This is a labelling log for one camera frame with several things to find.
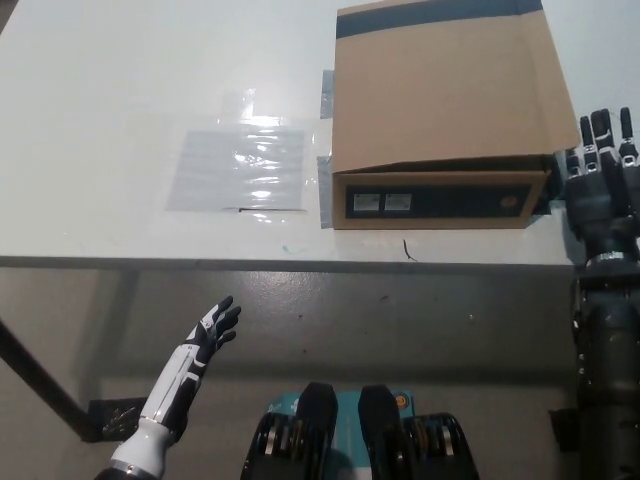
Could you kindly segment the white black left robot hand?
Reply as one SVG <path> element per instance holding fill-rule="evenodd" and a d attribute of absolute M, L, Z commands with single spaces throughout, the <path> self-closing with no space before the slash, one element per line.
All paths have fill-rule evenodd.
<path fill-rule="evenodd" d="M 216 303 L 173 351 L 160 373 L 141 417 L 164 426 L 177 442 L 186 429 L 188 414 L 215 353 L 236 332 L 240 306 L 227 296 Z"/>

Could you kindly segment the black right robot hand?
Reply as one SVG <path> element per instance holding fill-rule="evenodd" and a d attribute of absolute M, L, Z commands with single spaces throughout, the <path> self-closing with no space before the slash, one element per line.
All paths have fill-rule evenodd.
<path fill-rule="evenodd" d="M 616 144 L 609 110 L 581 117 L 582 148 L 565 151 L 566 217 L 588 265 L 639 261 L 639 150 L 628 107 L 619 121 Z"/>

